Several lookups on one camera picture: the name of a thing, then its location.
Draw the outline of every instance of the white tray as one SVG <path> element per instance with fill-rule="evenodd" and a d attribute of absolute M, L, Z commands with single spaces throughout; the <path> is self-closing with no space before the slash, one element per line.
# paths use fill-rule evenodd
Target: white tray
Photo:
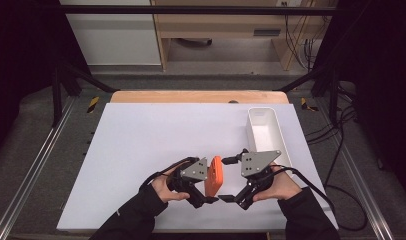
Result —
<path fill-rule="evenodd" d="M 280 150 L 281 155 L 275 159 L 275 163 L 292 167 L 274 109 L 264 107 L 249 109 L 247 138 L 250 147 L 249 151 L 265 152 Z"/>

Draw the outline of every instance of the orange object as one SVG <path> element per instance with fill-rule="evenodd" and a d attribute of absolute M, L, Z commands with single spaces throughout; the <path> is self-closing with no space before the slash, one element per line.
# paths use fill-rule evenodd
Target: orange object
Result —
<path fill-rule="evenodd" d="M 214 197 L 224 182 L 221 160 L 220 156 L 215 156 L 207 171 L 207 179 L 204 182 L 206 197 Z"/>

